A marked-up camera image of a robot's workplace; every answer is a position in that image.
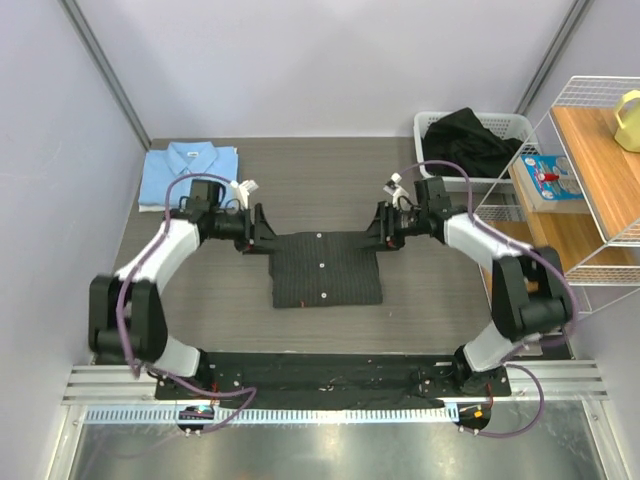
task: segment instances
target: light blue shirt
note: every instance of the light blue shirt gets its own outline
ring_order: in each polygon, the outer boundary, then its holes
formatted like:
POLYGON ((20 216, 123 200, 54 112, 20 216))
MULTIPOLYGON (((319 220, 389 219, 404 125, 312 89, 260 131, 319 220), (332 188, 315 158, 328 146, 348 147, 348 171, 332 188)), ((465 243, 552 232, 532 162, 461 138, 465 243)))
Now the light blue shirt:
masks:
MULTIPOLYGON (((150 150, 144 159, 142 170, 138 198, 140 207, 164 206, 169 184, 187 173, 213 173, 229 180, 237 180, 238 154, 233 147, 216 148, 211 142, 171 142, 166 150, 150 150)), ((173 187, 170 197, 172 208, 178 207, 180 197, 189 196, 193 180, 194 178, 187 178, 173 187)), ((227 192, 220 203, 222 207, 233 198, 231 187, 224 185, 227 192)))

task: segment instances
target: laundry basket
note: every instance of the laundry basket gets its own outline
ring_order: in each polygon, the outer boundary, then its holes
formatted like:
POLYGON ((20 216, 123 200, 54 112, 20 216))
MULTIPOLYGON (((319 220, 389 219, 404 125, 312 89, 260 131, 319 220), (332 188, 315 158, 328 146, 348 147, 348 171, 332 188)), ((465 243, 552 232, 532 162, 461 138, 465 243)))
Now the laundry basket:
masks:
MULTIPOLYGON (((451 112, 420 112, 413 120, 413 136, 416 143, 416 158, 418 161, 424 160, 440 160, 437 158, 425 159, 422 154, 422 137, 429 128, 429 125, 440 120, 442 117, 449 115, 451 112)), ((542 153, 538 145, 538 139, 533 133, 531 122, 522 115, 514 115, 509 113, 476 113, 476 117, 485 128, 488 128, 500 138, 517 138, 526 141, 522 153, 542 153)), ((427 178, 432 175, 427 172, 424 165, 420 165, 420 173, 427 178)), ((445 185, 450 191, 465 191, 465 181, 462 177, 443 177, 445 185)), ((471 177, 473 190, 476 192, 486 192, 495 182, 500 185, 511 185, 511 180, 496 180, 495 178, 476 178, 471 177)))

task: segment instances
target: wooden shelf board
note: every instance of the wooden shelf board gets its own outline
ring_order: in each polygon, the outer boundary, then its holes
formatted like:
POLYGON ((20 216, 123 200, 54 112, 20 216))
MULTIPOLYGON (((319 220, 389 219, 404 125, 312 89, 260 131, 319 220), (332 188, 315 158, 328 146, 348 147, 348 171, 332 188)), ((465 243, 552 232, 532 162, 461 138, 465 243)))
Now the wooden shelf board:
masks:
MULTIPOLYGON (((533 238, 531 237, 531 232, 529 231, 529 226, 525 222, 487 222, 492 227, 497 228, 502 233, 506 233, 511 238, 515 238, 516 240, 520 240, 525 243, 533 243, 533 238)), ((484 277, 485 284, 487 286, 487 291, 489 295, 491 295, 491 274, 486 271, 484 268, 482 269, 482 276, 484 277)), ((536 283, 529 284, 529 291, 533 291, 536 289, 536 283)))
POLYGON ((567 148, 605 238, 640 218, 640 153, 614 140, 611 109, 553 107, 551 118, 567 148))
MULTIPOLYGON (((574 213, 537 213, 532 211, 526 192, 513 168, 509 169, 513 187, 524 210, 533 237, 533 245, 550 245, 558 251, 562 268, 568 271, 603 245, 591 215, 574 213)), ((624 247, 608 247, 587 265, 635 265, 633 252, 624 247)))

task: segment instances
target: yellow watering can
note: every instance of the yellow watering can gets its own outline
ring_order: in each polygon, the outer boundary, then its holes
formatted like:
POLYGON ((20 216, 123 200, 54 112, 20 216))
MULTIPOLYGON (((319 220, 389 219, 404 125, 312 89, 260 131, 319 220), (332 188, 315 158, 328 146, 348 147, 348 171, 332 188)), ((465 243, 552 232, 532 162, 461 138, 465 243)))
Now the yellow watering can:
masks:
POLYGON ((620 118, 620 112, 627 103, 637 99, 640 99, 640 90, 632 90, 625 93, 613 111, 618 121, 618 131, 615 135, 616 142, 630 152, 640 152, 640 101, 627 109, 623 118, 620 118))

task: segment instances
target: black cloth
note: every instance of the black cloth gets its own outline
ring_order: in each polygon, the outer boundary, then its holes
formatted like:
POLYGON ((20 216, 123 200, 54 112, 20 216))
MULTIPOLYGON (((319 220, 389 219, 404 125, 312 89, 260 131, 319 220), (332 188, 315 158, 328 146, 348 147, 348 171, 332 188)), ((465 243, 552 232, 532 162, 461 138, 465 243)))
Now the black cloth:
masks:
POLYGON ((274 308, 382 303, 378 259, 359 248, 362 237, 362 232, 279 235, 278 251, 269 255, 274 308))
MULTIPOLYGON (((498 178, 522 142, 502 140, 484 128, 470 108, 463 108, 432 123, 422 139, 424 160, 448 160, 460 165, 470 177, 498 178)), ((431 166, 434 175, 459 177, 449 167, 431 166)))

